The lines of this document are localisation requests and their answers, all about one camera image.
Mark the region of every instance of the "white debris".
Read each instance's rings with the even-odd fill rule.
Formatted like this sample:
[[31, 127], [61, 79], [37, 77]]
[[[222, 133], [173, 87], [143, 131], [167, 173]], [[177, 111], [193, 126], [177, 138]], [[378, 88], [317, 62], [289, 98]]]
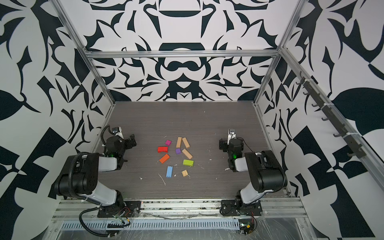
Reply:
[[[229, 168], [228, 168], [229, 169]], [[158, 175], [160, 176], [160, 174], [158, 173]], [[161, 176], [160, 176], [161, 177]], [[163, 180], [163, 183], [164, 183], [164, 186], [166, 185], [164, 179], [161, 177], [161, 180]]]

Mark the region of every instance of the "horizontal aluminum bar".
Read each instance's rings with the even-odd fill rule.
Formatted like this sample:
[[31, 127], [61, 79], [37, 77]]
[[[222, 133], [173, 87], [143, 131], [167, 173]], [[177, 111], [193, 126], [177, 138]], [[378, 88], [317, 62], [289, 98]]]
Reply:
[[277, 50], [85, 51], [85, 54], [88, 58], [258, 57], [277, 56]]

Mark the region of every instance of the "tan wooden block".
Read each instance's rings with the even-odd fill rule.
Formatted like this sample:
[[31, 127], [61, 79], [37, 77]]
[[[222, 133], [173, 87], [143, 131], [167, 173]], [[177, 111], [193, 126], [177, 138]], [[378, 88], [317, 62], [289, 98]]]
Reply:
[[187, 158], [189, 158], [189, 160], [193, 158], [192, 155], [185, 148], [183, 149], [182, 152], [184, 153], [185, 156], [187, 156]]
[[176, 148], [180, 148], [181, 146], [181, 137], [177, 138]]
[[188, 176], [188, 172], [187, 172], [187, 170], [184, 170], [184, 171], [182, 171], [181, 173], [183, 174], [183, 177]]
[[187, 141], [187, 138], [183, 138], [183, 143], [184, 143], [184, 145], [185, 145], [185, 147], [186, 148], [189, 148], [190, 147], [190, 145], [189, 145], [189, 143], [188, 143], [188, 141]]

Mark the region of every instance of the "black mounting plate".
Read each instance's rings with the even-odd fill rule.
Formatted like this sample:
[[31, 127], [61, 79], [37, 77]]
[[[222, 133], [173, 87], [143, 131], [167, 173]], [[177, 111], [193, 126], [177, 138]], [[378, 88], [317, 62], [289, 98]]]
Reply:
[[254, 216], [261, 216], [263, 211], [260, 201], [254, 204], [243, 205], [240, 208], [240, 214], [237, 211], [237, 206], [235, 205], [235, 200], [221, 200], [221, 212], [224, 212], [223, 216], [241, 216], [249, 215], [251, 216], [253, 212]]
[[[124, 201], [124, 202], [125, 202], [127, 208], [129, 208], [129, 210], [131, 210], [130, 212], [129, 212], [129, 210], [125, 211], [126, 213], [127, 212], [128, 213], [126, 215], [124, 215], [124, 217], [131, 217], [133, 215], [133, 213], [135, 212], [135, 210], [136, 210], [136, 212], [140, 212], [141, 201]], [[99, 210], [97, 217], [98, 218], [105, 218], [105, 217], [112, 217], [112, 216], [108, 213], [105, 213], [105, 212]]]

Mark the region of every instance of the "black and white patterned wall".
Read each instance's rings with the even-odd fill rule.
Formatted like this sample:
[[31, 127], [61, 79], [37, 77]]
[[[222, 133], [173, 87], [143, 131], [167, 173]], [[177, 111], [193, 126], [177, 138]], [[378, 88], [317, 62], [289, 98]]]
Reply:
[[[297, 0], [65, 0], [91, 51], [276, 49]], [[117, 101], [253, 100], [270, 57], [98, 59]]]
[[[383, 158], [384, 2], [310, 0], [289, 51]], [[259, 106], [295, 196], [320, 239], [381, 239], [384, 193], [279, 62]]]
[[0, 239], [30, 240], [69, 155], [90, 151], [110, 108], [47, 0], [0, 1]]

